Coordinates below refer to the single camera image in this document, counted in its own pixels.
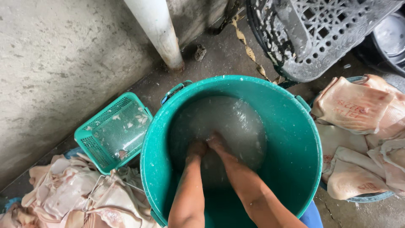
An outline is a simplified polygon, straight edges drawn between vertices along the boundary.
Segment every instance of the water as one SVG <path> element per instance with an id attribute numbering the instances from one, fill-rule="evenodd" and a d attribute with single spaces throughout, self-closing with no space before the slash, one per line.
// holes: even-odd
<path id="1" fill-rule="evenodd" d="M 216 129 L 226 139 L 231 153 L 252 170 L 261 167 L 266 155 L 266 135 L 260 116 L 241 99 L 207 97 L 182 110 L 171 127 L 170 155 L 174 168 L 182 172 L 187 147 L 198 138 L 206 140 Z M 202 159 L 204 189 L 229 187 L 225 167 L 213 150 Z"/>

